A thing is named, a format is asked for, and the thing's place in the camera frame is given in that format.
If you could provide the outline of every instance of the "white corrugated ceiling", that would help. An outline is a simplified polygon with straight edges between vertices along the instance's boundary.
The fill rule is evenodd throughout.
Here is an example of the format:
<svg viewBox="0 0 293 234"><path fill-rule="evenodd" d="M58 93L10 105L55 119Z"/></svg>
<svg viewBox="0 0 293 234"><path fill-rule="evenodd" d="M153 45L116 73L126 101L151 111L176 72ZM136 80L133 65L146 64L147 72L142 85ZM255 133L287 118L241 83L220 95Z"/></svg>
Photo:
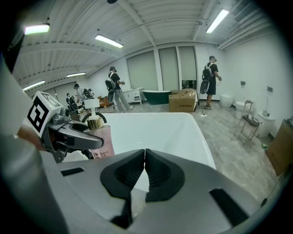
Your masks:
<svg viewBox="0 0 293 234"><path fill-rule="evenodd" d="M106 0L41 1L23 25L49 23L50 30L25 36L13 74L21 87L41 80L45 80L46 86L57 86L65 82L67 74L86 72L89 76L111 61L148 46L175 41L220 45L233 35L231 31L239 33L240 26L250 19L238 23L234 19L239 9L249 3L248 0L118 0L114 4ZM230 14L212 34L207 34L221 9ZM94 38L98 34L124 47L119 49L97 41Z"/></svg>

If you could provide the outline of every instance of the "toilet lid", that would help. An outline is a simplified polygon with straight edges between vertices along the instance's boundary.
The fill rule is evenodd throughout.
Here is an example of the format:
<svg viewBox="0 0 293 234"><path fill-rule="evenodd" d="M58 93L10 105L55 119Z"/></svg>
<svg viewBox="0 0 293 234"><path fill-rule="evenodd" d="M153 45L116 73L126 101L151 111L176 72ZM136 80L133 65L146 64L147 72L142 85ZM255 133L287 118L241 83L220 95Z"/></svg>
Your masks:
<svg viewBox="0 0 293 234"><path fill-rule="evenodd" d="M237 102L236 102L236 105L237 105L237 106L244 107L244 106L245 106L245 102L244 102L244 101L237 101Z"/></svg>

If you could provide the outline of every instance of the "green bathtub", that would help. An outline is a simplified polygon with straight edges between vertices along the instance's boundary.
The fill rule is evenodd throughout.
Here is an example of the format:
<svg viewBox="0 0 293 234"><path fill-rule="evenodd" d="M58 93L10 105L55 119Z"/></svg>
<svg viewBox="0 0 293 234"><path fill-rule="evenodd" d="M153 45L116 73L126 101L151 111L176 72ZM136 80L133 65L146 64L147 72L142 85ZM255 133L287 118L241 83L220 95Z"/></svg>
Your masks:
<svg viewBox="0 0 293 234"><path fill-rule="evenodd" d="M169 95L171 94L171 91L143 90L142 93L150 104L158 105L169 103Z"/></svg>

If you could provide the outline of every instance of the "ceiling light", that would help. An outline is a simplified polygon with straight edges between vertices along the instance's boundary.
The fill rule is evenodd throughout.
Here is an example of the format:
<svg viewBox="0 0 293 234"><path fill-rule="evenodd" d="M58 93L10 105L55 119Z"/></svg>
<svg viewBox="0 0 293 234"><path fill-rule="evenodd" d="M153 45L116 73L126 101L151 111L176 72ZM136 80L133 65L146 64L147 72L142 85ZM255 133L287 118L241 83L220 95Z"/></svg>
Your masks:
<svg viewBox="0 0 293 234"><path fill-rule="evenodd" d="M45 83L45 81L43 80L43 81L38 82L38 83L36 83L36 84L34 84L34 85L30 85L30 86L28 86L28 87L26 87L26 88L24 88L24 89L22 89L22 90L23 90L23 91L25 91L25 90L29 90L30 88L33 88L33 87L35 87L35 86L37 86L37 85L40 85L40 84L42 84L42 83Z"/></svg>
<svg viewBox="0 0 293 234"><path fill-rule="evenodd" d="M81 72L81 73L74 73L74 74L69 74L66 77L72 77L72 76L78 76L78 75L85 75L85 72Z"/></svg>
<svg viewBox="0 0 293 234"><path fill-rule="evenodd" d="M38 24L33 26L28 26L25 28L24 34L33 34L39 32L47 32L49 31L50 25L49 24Z"/></svg>
<svg viewBox="0 0 293 234"><path fill-rule="evenodd" d="M221 21L226 17L226 15L228 13L229 13L229 11L222 10L206 32L207 33L212 33L215 30L215 28L221 23Z"/></svg>
<svg viewBox="0 0 293 234"><path fill-rule="evenodd" d="M124 46L124 45L121 45L121 44L119 44L119 43L117 43L117 42L115 42L115 41L113 41L113 40L111 40L109 38L101 36L101 35L97 35L95 39L99 40L99 41L102 41L102 42L106 42L106 43L111 44L113 46L116 46L118 48L122 48Z"/></svg>

